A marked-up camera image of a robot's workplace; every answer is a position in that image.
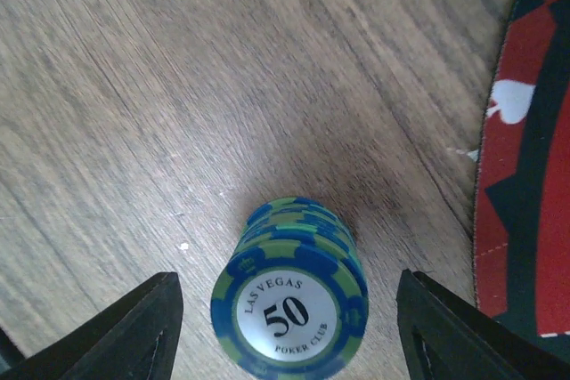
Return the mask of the green blue 50 chip stack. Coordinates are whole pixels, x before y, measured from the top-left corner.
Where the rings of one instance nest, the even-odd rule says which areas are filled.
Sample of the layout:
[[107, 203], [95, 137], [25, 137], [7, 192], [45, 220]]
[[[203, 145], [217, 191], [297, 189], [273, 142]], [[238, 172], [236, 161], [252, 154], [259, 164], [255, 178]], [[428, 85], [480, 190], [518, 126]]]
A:
[[259, 379], [327, 379], [357, 353], [369, 292], [353, 236], [299, 196], [246, 221], [213, 288], [210, 315], [225, 353]]

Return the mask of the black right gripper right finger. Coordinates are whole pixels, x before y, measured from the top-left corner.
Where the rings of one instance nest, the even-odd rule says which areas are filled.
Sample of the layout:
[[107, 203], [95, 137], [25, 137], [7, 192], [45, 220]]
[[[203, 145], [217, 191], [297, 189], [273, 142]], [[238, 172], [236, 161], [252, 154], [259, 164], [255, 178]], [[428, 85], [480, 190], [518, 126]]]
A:
[[411, 379], [567, 379], [569, 364], [528, 343], [421, 271], [404, 270], [397, 325]]

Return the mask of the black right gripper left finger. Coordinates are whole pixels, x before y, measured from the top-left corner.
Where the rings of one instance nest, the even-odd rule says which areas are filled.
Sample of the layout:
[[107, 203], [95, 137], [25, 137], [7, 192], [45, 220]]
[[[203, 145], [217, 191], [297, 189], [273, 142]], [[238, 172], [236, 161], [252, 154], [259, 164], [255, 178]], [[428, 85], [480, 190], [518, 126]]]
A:
[[1, 334], [1, 377], [169, 379], [182, 320], [178, 274], [160, 272], [29, 358]]

